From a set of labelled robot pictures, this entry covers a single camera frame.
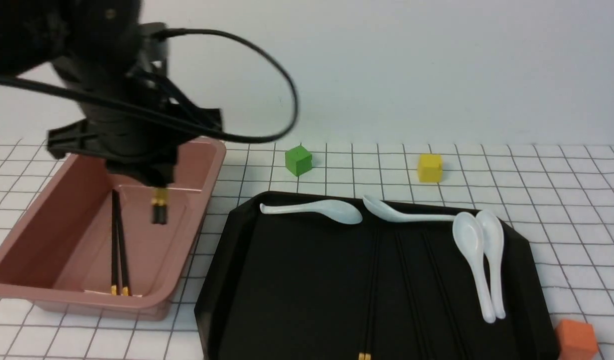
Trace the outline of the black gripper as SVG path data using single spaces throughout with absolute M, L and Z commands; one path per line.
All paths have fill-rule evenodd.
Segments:
M 122 75 L 112 77 L 108 71 L 71 55 L 52 62 L 52 68 L 71 91 L 118 100 L 145 107 L 165 116 L 211 130 L 222 129 L 218 108 L 201 108 L 182 92 L 173 88 L 167 77 L 169 43 L 154 34 L 166 28 L 163 22 L 140 25 L 142 49 L 138 64 L 153 73 L 158 83 Z M 180 145 L 196 139 L 197 132 L 187 133 L 152 123 L 124 112 L 80 103 L 84 119 L 48 131 L 49 153 L 62 159 L 68 154 L 101 158 L 109 173 L 121 174 L 147 187 L 165 188 L 174 182 Z

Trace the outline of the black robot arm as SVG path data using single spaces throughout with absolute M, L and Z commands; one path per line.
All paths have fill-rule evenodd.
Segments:
M 140 23 L 141 7 L 139 0 L 0 0 L 0 75 L 15 78 L 50 63 L 70 91 L 222 130 L 219 109 L 187 98 L 172 103 L 169 43 L 155 37 L 167 25 Z M 165 86 L 138 79 L 138 69 Z M 101 105 L 78 105 L 84 119 L 49 130 L 49 153 L 58 160 L 68 154 L 102 159 L 109 173 L 147 187 L 171 185 L 178 147 L 200 135 Z

